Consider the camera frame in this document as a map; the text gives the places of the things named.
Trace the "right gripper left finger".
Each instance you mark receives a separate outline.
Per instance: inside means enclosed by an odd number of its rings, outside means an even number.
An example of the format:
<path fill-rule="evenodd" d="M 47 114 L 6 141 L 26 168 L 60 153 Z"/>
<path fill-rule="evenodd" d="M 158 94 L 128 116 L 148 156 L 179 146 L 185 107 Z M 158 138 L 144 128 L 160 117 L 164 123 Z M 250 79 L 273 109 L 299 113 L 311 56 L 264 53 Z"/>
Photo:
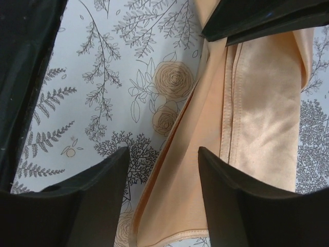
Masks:
<path fill-rule="evenodd" d="M 1 192 L 1 246 L 113 246 L 130 152 L 46 187 Z"/>

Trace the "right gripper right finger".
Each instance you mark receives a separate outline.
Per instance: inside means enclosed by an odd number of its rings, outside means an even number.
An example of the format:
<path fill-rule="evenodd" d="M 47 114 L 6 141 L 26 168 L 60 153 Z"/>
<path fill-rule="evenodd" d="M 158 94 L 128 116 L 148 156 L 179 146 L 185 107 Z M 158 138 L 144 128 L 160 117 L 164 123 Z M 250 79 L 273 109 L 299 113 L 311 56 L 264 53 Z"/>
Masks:
<path fill-rule="evenodd" d="M 212 246 L 328 246 L 328 189 L 306 195 L 263 183 L 198 150 Z"/>

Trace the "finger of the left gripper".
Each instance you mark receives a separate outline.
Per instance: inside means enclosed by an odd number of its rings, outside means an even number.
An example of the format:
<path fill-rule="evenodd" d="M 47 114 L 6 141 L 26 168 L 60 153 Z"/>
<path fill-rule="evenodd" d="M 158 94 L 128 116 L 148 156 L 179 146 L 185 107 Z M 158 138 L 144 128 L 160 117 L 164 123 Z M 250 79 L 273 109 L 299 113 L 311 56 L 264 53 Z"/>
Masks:
<path fill-rule="evenodd" d="M 234 45 L 257 38 L 328 25 L 326 0 L 220 1 L 202 30 L 209 42 Z"/>

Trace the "orange satin napkin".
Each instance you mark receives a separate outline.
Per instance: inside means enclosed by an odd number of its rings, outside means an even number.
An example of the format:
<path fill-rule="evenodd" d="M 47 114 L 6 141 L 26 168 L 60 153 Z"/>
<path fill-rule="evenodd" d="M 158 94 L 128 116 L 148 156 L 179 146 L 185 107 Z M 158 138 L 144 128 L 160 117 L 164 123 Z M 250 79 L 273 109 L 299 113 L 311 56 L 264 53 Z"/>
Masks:
<path fill-rule="evenodd" d="M 202 29 L 220 1 L 196 1 Z M 286 191 L 295 188 L 300 92 L 313 29 L 227 45 L 204 38 L 198 81 L 170 132 L 132 221 L 130 246 L 209 237 L 198 150 Z"/>

